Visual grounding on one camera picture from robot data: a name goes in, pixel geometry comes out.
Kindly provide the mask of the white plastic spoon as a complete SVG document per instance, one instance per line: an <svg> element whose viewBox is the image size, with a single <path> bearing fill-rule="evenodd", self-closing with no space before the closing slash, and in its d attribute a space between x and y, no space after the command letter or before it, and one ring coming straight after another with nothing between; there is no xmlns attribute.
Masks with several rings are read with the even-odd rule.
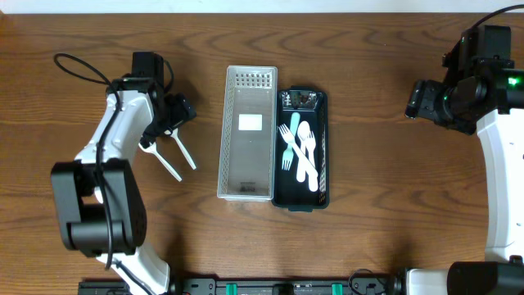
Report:
<svg viewBox="0 0 524 295"><path fill-rule="evenodd" d="M152 154L161 163L161 165L167 169L167 171L178 181L181 182L183 179L181 175L176 171L175 168L159 153L156 143L149 143L148 145L139 143L138 146L145 153Z"/></svg>
<svg viewBox="0 0 524 295"><path fill-rule="evenodd" d="M186 149L186 147L184 146L182 140L178 136L178 129L168 129L168 130L165 131L165 135L168 135L168 136L170 136L171 138L173 138L175 140L175 142L177 143L180 151L182 152L183 156L185 157L187 163L191 166L191 168L193 170L195 170L197 168L197 165L196 165L195 161L193 160L190 152Z"/></svg>
<svg viewBox="0 0 524 295"><path fill-rule="evenodd" d="M309 123L305 120L301 121L298 130L297 135L300 140L300 150L304 155L306 155L306 145L305 140L308 138L310 133L310 127ZM296 171L296 180L300 183L303 183L306 178L306 169L305 169L305 163L302 160L298 161L297 164L297 171Z"/></svg>

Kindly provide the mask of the white plastic fork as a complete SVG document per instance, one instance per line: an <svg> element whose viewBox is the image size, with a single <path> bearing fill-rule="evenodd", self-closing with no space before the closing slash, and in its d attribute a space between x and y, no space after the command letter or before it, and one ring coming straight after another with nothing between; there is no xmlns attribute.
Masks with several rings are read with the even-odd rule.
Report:
<svg viewBox="0 0 524 295"><path fill-rule="evenodd" d="M309 159L306 155L302 153L299 146L296 144L294 136L291 134L291 131L289 128L285 125L279 125L278 131L282 136L282 139L287 143L292 145L292 148L295 152L295 154L298 156L300 160L302 160L305 163L305 169L308 174L312 174L313 176L318 176L318 172L316 168L313 168L311 163L309 162Z"/></svg>
<svg viewBox="0 0 524 295"><path fill-rule="evenodd" d="M311 163L312 167L315 168L316 162L314 159L314 151L316 148L316 139L314 137L313 131L310 132L308 138L305 141L305 145L306 145L309 162ZM309 185L309 190L311 192L317 192L318 191L318 177L313 176L312 174L309 174L308 185Z"/></svg>

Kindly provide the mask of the mint green plastic fork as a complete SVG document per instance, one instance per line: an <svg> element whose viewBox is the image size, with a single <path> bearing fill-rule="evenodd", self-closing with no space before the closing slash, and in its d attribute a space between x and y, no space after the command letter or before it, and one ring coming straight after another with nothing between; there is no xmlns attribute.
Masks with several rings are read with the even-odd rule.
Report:
<svg viewBox="0 0 524 295"><path fill-rule="evenodd" d="M298 129L299 123L300 123L300 114L298 112L293 112L291 114L291 121L289 125L289 129L293 136L296 135L296 131ZM292 149L292 145L288 144L286 150L282 154L282 170L291 169L293 158L294 158L294 152Z"/></svg>

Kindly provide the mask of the dark green plastic basket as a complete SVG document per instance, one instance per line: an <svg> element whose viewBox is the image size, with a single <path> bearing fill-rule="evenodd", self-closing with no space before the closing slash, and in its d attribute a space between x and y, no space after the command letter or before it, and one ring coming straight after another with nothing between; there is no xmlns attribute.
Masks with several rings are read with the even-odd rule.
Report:
<svg viewBox="0 0 524 295"><path fill-rule="evenodd" d="M311 212L329 204L328 96L305 86L278 92L273 204Z"/></svg>

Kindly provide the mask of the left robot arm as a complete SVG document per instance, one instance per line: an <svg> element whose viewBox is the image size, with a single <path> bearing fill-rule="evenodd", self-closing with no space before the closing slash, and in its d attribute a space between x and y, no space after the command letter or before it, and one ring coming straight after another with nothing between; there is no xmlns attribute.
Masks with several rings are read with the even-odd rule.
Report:
<svg viewBox="0 0 524 295"><path fill-rule="evenodd" d="M133 174L137 150L154 155L176 179L180 174L158 152L159 137L178 138L196 112L165 79L170 64L155 52L134 52L131 71L110 80L106 110L93 136L73 161L51 171L62 242L113 269L117 280L86 279L80 294L179 294L170 266L147 242L147 212Z"/></svg>

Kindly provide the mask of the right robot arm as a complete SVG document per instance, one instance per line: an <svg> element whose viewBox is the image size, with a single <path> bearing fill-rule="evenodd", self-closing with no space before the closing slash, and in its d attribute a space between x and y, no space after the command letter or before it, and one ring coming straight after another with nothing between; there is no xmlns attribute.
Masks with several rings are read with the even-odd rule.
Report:
<svg viewBox="0 0 524 295"><path fill-rule="evenodd" d="M403 294L523 292L523 72L511 58L507 26L474 25L443 56L443 81L420 79L405 115L481 141L489 223L484 261L443 270L410 269Z"/></svg>

